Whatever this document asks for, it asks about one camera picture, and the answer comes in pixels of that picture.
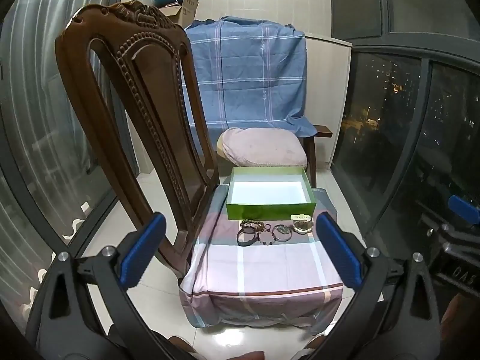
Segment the person's right hand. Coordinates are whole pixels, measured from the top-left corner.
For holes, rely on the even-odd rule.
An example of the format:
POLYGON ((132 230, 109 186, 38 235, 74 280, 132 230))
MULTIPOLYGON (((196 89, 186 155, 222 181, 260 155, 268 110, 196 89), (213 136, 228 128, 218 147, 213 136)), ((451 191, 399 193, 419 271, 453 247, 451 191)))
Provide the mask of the person's right hand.
POLYGON ((476 300, 460 293, 453 297, 443 314, 440 324, 441 341, 444 344, 449 342, 466 324, 476 305, 476 300))

